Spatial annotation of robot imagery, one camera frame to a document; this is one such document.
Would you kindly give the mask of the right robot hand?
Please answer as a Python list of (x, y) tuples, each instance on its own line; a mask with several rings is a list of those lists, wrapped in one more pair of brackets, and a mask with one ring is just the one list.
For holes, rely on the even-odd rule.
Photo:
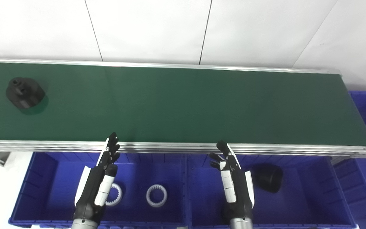
[(209, 153), (210, 166), (221, 175), (226, 204), (224, 216), (227, 220), (247, 220), (253, 217), (255, 202), (253, 180), (250, 171), (242, 170), (238, 158), (231, 147), (223, 140), (216, 144), (222, 155)]

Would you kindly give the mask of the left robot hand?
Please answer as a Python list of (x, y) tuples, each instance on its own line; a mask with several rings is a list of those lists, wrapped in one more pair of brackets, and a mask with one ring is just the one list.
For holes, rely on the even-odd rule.
[(120, 145), (115, 132), (106, 139), (96, 166), (87, 168), (89, 174), (76, 201), (72, 229), (97, 229), (106, 210), (110, 189), (118, 172), (115, 164), (120, 157)]

